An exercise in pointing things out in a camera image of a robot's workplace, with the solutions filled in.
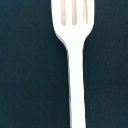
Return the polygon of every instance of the textured fabric background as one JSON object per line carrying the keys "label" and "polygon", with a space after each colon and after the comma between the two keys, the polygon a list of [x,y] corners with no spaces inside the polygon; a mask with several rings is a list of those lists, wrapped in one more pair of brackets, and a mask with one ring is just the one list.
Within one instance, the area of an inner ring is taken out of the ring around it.
{"label": "textured fabric background", "polygon": [[[69,128],[68,65],[50,0],[0,0],[0,128]],[[128,128],[128,0],[95,0],[84,47],[87,128]]]}

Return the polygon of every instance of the fork tine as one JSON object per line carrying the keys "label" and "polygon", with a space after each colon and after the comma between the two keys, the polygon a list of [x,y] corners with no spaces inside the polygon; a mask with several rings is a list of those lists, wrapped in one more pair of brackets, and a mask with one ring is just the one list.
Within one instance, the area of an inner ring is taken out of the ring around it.
{"label": "fork tine", "polygon": [[65,0],[65,8],[66,8],[66,26],[72,24],[72,2],[71,0]]}
{"label": "fork tine", "polygon": [[83,0],[76,0],[77,2],[77,21],[78,24],[83,24]]}
{"label": "fork tine", "polygon": [[88,24],[94,24],[94,10],[95,10],[94,0],[88,0],[87,5],[88,7],[92,7],[92,8],[88,8]]}
{"label": "fork tine", "polygon": [[52,0],[52,19],[54,26],[61,26],[61,6],[60,0]]}

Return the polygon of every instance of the white fork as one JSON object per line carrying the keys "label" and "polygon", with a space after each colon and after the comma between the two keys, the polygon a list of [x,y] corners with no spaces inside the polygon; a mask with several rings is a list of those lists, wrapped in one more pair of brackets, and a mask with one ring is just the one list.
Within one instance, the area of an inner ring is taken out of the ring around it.
{"label": "white fork", "polygon": [[86,128],[83,46],[94,24],[94,0],[52,0],[51,2],[54,30],[68,53],[70,127]]}

